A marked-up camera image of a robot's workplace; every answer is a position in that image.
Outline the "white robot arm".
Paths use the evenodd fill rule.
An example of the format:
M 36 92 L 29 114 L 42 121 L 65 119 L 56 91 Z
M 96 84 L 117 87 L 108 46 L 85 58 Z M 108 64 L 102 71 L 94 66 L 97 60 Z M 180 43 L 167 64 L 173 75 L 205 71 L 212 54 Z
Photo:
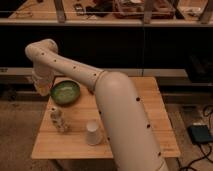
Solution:
M 35 80 L 50 80 L 56 70 L 86 86 L 95 95 L 118 171 L 169 171 L 133 81 L 58 54 L 51 39 L 25 48 Z

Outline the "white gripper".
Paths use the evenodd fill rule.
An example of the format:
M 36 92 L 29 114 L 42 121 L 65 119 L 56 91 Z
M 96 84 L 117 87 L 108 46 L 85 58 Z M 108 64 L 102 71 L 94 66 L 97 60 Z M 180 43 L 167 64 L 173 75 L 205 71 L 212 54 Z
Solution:
M 32 80 L 36 91 L 41 96 L 47 96 L 53 84 L 54 73 L 52 70 L 39 72 L 36 69 L 32 70 Z

